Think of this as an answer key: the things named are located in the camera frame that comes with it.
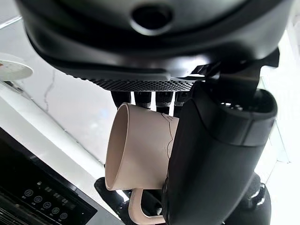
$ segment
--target beige mug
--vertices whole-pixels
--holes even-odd
[[[108,190],[133,192],[129,216],[140,225],[165,223],[163,216],[146,216],[141,208],[143,189],[161,189],[179,119],[123,103],[109,137],[105,184]]]

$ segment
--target mug rim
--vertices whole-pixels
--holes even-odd
[[[129,131],[129,103],[122,103],[121,106],[118,108],[117,110],[117,113],[115,115],[115,118],[113,120],[113,123],[112,123],[112,129],[111,129],[111,133],[110,133],[110,137],[109,137],[109,141],[108,141],[108,147],[107,149],[110,149],[111,145],[113,145],[113,141],[115,140],[115,137],[112,135],[113,132],[115,132],[115,129],[116,126],[117,126],[117,121],[119,121],[120,117],[118,116],[118,114],[120,113],[126,113],[126,118],[127,118],[127,122],[126,122],[126,136],[124,138],[124,144],[123,144],[123,148],[122,148],[122,155],[119,159],[118,162],[119,163],[119,166],[117,169],[113,169],[113,168],[105,168],[105,185],[106,185],[106,188],[108,190],[114,190],[114,185],[116,183],[116,180],[118,179],[119,175],[120,175],[120,168],[122,167],[123,165],[123,159],[124,159],[124,155],[125,155],[125,146],[126,146],[126,142],[127,142],[127,137],[128,137],[128,131]],[[107,151],[107,154],[106,154],[106,162],[108,160],[109,157],[112,157],[111,156],[112,154],[112,151]]]

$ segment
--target marble surface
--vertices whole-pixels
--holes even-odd
[[[32,49],[23,22],[0,29],[0,52],[25,60],[34,74],[17,83],[102,164],[116,107],[110,92],[54,69]]]

